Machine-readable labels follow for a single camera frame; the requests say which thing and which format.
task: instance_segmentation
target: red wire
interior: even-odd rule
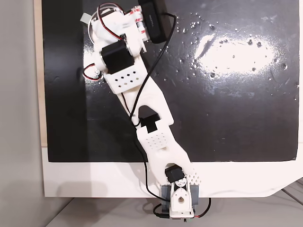
[[[89,80],[92,80],[92,81],[98,81],[98,80],[101,79],[101,77],[98,77],[98,78],[91,78],[91,77],[88,77],[88,76],[85,74],[85,70],[87,70],[88,68],[90,68],[90,67],[92,67],[92,66],[95,66],[95,63],[92,63],[92,64],[90,64],[90,65],[88,65],[87,67],[84,68],[84,70],[83,70],[83,76],[84,76],[84,78],[86,78],[86,79],[89,79]]]
[[[116,37],[118,40],[122,40],[122,38],[120,36],[118,36],[116,33],[112,32],[108,27],[105,26],[104,22],[103,22],[103,19],[101,17],[101,14],[100,14],[100,7],[101,6],[104,6],[105,4],[111,4],[111,3],[104,3],[104,4],[101,4],[98,6],[98,9],[97,9],[97,15],[98,15],[98,18],[102,24],[102,26],[111,34],[113,35],[114,37]],[[122,10],[122,8],[120,6],[118,6],[117,4],[115,3],[112,3],[113,5],[116,5],[119,9]]]

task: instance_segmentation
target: robotic arm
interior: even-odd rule
[[[83,14],[81,21],[88,24],[89,37],[94,44],[94,64],[91,65],[103,72],[105,80],[136,127],[137,138],[147,154],[155,178],[161,185],[170,185],[169,216],[193,218],[189,183],[195,171],[186,151],[174,139],[169,128],[174,120],[165,97],[149,77],[151,72],[148,74],[140,55],[141,51],[146,52],[144,41],[149,40],[150,35],[152,42],[167,39],[155,37],[154,29],[160,23],[160,15],[150,10],[150,5],[142,4],[125,14],[117,4],[106,3],[100,5],[92,16]],[[148,18],[146,22],[152,25],[151,29],[146,29],[143,15]],[[143,105],[157,114],[139,119],[139,108]]]

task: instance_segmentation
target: black cable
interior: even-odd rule
[[[152,193],[149,188],[148,188],[148,181],[147,181],[147,165],[146,165],[146,161],[145,161],[145,157],[144,157],[144,154],[143,152],[141,151],[141,149],[138,147],[138,145],[136,143],[134,143],[136,148],[138,149],[138,151],[140,151],[140,154],[142,156],[142,159],[143,159],[143,163],[144,163],[144,167],[145,167],[145,186],[146,186],[146,190],[149,192],[149,194],[153,195],[154,197],[162,200],[162,201],[166,201],[166,202],[170,202],[170,200],[167,200],[165,198],[162,198],[154,193]]]
[[[296,197],[294,197],[291,193],[289,193],[288,191],[286,191],[284,188],[281,189],[281,191],[283,191],[286,195],[288,195],[293,200],[295,200],[296,202],[298,202],[299,204],[301,204],[303,206],[303,202],[301,202],[299,199],[297,199]]]
[[[208,200],[208,206],[207,206],[206,210],[205,210],[202,214],[197,215],[197,216],[195,216],[195,217],[196,217],[196,218],[201,218],[201,217],[203,217],[205,214],[207,214],[207,212],[209,211],[211,205],[212,205],[212,198],[209,198],[209,200]]]
[[[160,203],[160,204],[158,204],[157,206],[155,206],[155,207],[152,209],[153,214],[156,215],[156,216],[159,217],[159,218],[168,218],[168,219],[169,219],[169,214],[163,214],[163,213],[157,213],[157,212],[156,212],[156,209],[157,209],[158,207],[160,207],[161,205],[162,205],[162,204]]]
[[[168,37],[166,43],[165,43],[164,46],[163,46],[163,49],[161,50],[161,52],[160,52],[158,58],[156,59],[156,61],[153,63],[153,65],[152,65],[150,71],[148,72],[146,78],[144,79],[144,81],[143,81],[143,83],[142,83],[142,85],[141,85],[141,87],[140,87],[140,89],[139,89],[139,92],[138,92],[138,94],[137,94],[136,100],[135,100],[135,102],[134,102],[134,106],[133,106],[132,112],[130,113],[130,116],[129,116],[129,119],[130,119],[130,120],[132,120],[132,117],[133,117],[133,115],[134,115],[134,111],[135,111],[136,106],[137,106],[137,104],[138,104],[138,100],[139,100],[140,94],[142,93],[142,90],[143,90],[143,88],[144,88],[144,86],[145,86],[145,84],[146,84],[148,78],[151,76],[153,70],[155,69],[155,67],[157,66],[159,60],[161,59],[162,55],[164,54],[164,52],[165,52],[165,50],[166,50],[166,48],[167,48],[169,42],[171,41],[172,35],[173,35],[173,33],[174,33],[174,30],[175,30],[175,27],[176,27],[177,16],[176,16],[176,15],[173,15],[173,14],[170,14],[170,13],[165,13],[165,15],[168,15],[169,17],[173,17],[173,18],[174,18],[173,26],[172,26],[170,35],[169,35],[169,37]],[[126,99],[125,99],[123,93],[122,93],[122,98],[123,98],[124,104],[125,104],[125,106],[126,106],[128,112],[130,112],[129,109],[128,109],[128,107],[127,107]],[[149,190],[149,188],[148,188],[148,170],[147,170],[147,165],[146,165],[145,157],[144,157],[143,152],[141,151],[141,149],[138,147],[138,145],[137,145],[136,143],[135,143],[135,146],[136,146],[136,148],[138,149],[138,151],[140,152],[140,154],[141,154],[141,156],[142,156],[142,159],[143,159],[143,163],[144,163],[144,167],[145,167],[145,186],[146,186],[146,190],[147,190],[151,195],[153,195],[154,197],[156,197],[156,198],[158,198],[158,199],[160,199],[160,200],[162,200],[162,201],[170,202],[170,200],[167,200],[167,199],[164,199],[164,198],[162,198],[162,197],[160,197],[160,196],[157,196],[156,194],[152,193],[152,192]],[[200,215],[198,215],[198,216],[196,216],[196,217],[198,217],[198,218],[203,217],[203,216],[209,211],[209,209],[210,209],[210,207],[211,207],[211,204],[212,204],[212,199],[209,198],[209,202],[208,202],[208,206],[207,206],[206,210],[205,210],[202,214],[200,214]],[[169,218],[169,214],[162,214],[162,213],[157,213],[157,212],[156,212],[156,209],[157,209],[158,207],[160,207],[161,205],[162,205],[162,204],[160,203],[160,204],[158,204],[157,206],[155,206],[155,207],[153,208],[152,211],[153,211],[154,215],[156,215],[156,216],[159,217],[159,218]]]
[[[131,112],[130,112],[130,111],[129,111],[129,109],[128,109],[128,106],[127,106],[127,103],[126,103],[125,96],[124,96],[124,94],[123,94],[123,93],[121,93],[121,95],[122,95],[122,98],[123,98],[124,104],[125,104],[125,106],[126,106],[126,109],[127,109],[127,111],[129,112],[129,114],[130,114]],[[133,124],[133,122],[132,122],[132,124],[133,124],[133,126],[134,126],[134,127],[139,126],[139,124],[140,124],[140,123],[141,123],[140,118],[139,118],[139,122],[138,122],[136,125],[134,125],[134,124]]]
[[[121,95],[122,95],[122,98],[123,98],[123,101],[124,101],[124,105],[125,105],[125,107],[126,107],[128,113],[131,113],[131,112],[129,111],[129,109],[128,109],[128,106],[127,106],[127,103],[126,103],[126,99],[125,99],[125,97],[124,97],[124,94],[121,93]]]
[[[138,100],[139,100],[140,94],[142,93],[142,90],[143,90],[143,88],[144,88],[144,86],[145,86],[145,84],[146,84],[148,78],[151,76],[151,74],[152,74],[153,70],[155,69],[155,67],[157,66],[157,64],[158,64],[158,62],[159,62],[159,60],[160,60],[160,58],[161,58],[162,55],[164,54],[164,52],[165,52],[165,50],[166,50],[166,48],[167,48],[167,46],[168,46],[168,44],[169,44],[169,42],[170,42],[170,40],[171,40],[171,38],[172,38],[172,35],[173,35],[173,33],[174,33],[174,30],[175,30],[175,27],[176,27],[177,16],[176,16],[176,15],[173,15],[173,14],[170,14],[170,13],[165,13],[165,15],[168,15],[169,17],[173,17],[173,18],[174,18],[174,23],[173,23],[173,26],[172,26],[170,35],[169,35],[169,37],[168,37],[166,43],[164,44],[164,46],[163,46],[163,48],[162,48],[162,50],[161,50],[159,56],[157,57],[156,61],[153,63],[153,65],[152,65],[152,67],[151,67],[151,70],[148,72],[146,78],[144,79],[144,81],[143,81],[143,83],[142,83],[142,85],[141,85],[141,87],[140,87],[140,89],[139,89],[139,92],[138,92],[138,94],[137,94],[136,100],[135,100],[135,102],[134,102],[134,106],[133,106],[132,112],[131,112],[131,114],[129,115],[129,119],[130,119],[130,120],[132,120],[134,111],[135,111],[136,106],[137,106],[137,104],[138,104]]]

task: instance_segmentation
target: gray floor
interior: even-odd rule
[[[303,201],[303,185],[286,188]],[[74,199],[47,227],[133,227],[185,225],[181,220],[160,219],[152,214],[157,199]],[[202,213],[207,199],[200,200],[197,213]],[[303,206],[284,192],[266,198],[213,199],[203,218],[187,226],[205,227],[299,227],[303,226]]]

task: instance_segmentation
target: water droplet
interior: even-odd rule
[[[286,63],[283,63],[283,64],[282,64],[282,69],[283,69],[283,70],[286,70],[287,68],[288,68],[287,64],[286,64]]]

